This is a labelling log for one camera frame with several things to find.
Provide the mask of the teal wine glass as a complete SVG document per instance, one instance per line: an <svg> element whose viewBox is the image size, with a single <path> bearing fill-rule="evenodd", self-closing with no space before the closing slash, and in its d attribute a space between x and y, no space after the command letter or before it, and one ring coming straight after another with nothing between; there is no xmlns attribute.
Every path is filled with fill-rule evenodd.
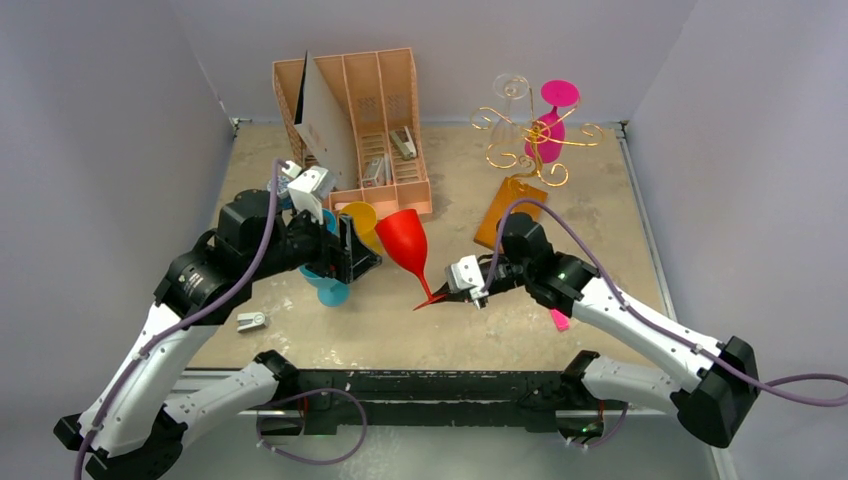
<svg viewBox="0 0 848 480"><path fill-rule="evenodd" d="M349 287L333 278L321 277L305 266L299 268L299 272L316 289L318 300L325 307L339 307L350 297Z"/></svg>

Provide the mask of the yellow plastic wine glass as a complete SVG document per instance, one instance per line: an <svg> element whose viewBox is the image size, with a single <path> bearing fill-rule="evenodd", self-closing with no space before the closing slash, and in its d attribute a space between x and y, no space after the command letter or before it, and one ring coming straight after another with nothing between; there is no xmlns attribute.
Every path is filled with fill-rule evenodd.
<svg viewBox="0 0 848 480"><path fill-rule="evenodd" d="M341 214L349 215L354 223L354 230L360 241L377 254L382 255L384 250L375 231L378 222L377 212L372 205L364 201L356 201L346 204Z"/></svg>

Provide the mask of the red plastic wine glass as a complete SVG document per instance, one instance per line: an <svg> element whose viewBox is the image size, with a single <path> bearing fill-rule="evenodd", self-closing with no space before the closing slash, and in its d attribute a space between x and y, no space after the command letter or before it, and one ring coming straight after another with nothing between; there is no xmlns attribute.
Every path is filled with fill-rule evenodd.
<svg viewBox="0 0 848 480"><path fill-rule="evenodd" d="M445 294L434 294L425 276L428 241L419 214L415 209L403 209L379 220L375 231L385 252L402 269L419 281L427 299L414 310L435 304Z"/></svg>

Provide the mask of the magenta plastic wine glass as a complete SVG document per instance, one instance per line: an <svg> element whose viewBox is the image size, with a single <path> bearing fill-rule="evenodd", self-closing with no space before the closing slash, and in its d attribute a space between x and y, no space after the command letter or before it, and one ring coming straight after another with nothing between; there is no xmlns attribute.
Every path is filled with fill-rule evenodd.
<svg viewBox="0 0 848 480"><path fill-rule="evenodd" d="M566 138L564 118L577 108L581 96L573 83L562 79L547 81L540 93L551 110L534 123L539 127L539 136L525 141L525 153L543 164L549 164L561 154Z"/></svg>

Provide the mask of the clear wine glass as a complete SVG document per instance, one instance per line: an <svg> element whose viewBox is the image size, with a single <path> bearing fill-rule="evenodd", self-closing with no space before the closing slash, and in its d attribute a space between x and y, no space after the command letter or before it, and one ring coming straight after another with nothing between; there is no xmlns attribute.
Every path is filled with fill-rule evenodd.
<svg viewBox="0 0 848 480"><path fill-rule="evenodd" d="M503 107L499 110L501 117L497 119L490 140L496 147L506 147L517 142L522 137L522 128L512 119L512 108L530 91L527 79L515 73L502 73L493 82L493 90L503 99Z"/></svg>

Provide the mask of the blue plastic wine glass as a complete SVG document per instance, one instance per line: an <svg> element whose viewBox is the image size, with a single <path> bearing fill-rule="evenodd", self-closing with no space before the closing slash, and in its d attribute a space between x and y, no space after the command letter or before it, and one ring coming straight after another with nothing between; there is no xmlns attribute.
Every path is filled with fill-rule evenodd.
<svg viewBox="0 0 848 480"><path fill-rule="evenodd" d="M323 217L324 225L325 225L326 229L331 234L337 235L338 234L338 223L337 223L337 218L336 218L335 214L331 210L323 209L322 210L322 217Z"/></svg>

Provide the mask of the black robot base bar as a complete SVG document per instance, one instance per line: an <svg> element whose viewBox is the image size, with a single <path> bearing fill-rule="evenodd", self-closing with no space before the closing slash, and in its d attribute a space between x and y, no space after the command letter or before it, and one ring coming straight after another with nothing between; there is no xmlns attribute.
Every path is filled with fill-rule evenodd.
<svg viewBox="0 0 848 480"><path fill-rule="evenodd" d="M624 404L598 400L563 370L307 369L288 364L263 414L289 413L308 435L341 426L511 427L530 433L600 434L603 413Z"/></svg>

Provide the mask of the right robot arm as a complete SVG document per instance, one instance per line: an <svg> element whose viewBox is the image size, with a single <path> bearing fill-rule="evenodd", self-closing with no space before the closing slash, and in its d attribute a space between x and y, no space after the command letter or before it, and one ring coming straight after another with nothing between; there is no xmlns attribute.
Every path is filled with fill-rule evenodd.
<svg viewBox="0 0 848 480"><path fill-rule="evenodd" d="M756 378L753 347L732 336L720 341L678 324L608 281L600 268L557 252L530 215L503 221L499 255L469 255L448 266L435 302L472 303L523 288L546 309L592 325L652 362L617 362L582 351L561 381L564 399L576 407L592 400L621 400L662 411L698 440L728 447L759 396L757 387L734 375Z"/></svg>

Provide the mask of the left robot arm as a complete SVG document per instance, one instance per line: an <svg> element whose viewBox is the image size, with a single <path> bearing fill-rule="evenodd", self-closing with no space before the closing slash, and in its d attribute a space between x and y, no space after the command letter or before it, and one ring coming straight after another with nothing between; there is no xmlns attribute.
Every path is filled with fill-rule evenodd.
<svg viewBox="0 0 848 480"><path fill-rule="evenodd" d="M237 413L292 405L302 395L299 370L273 350L188 396L170 393L198 350L251 298L256 281L306 268L350 284L381 261L351 218L336 229L308 212L284 220L275 193L240 192L220 210L217 226L171 262L104 392L86 411L57 422L56 437L77 454L75 477L157 479L190 443Z"/></svg>

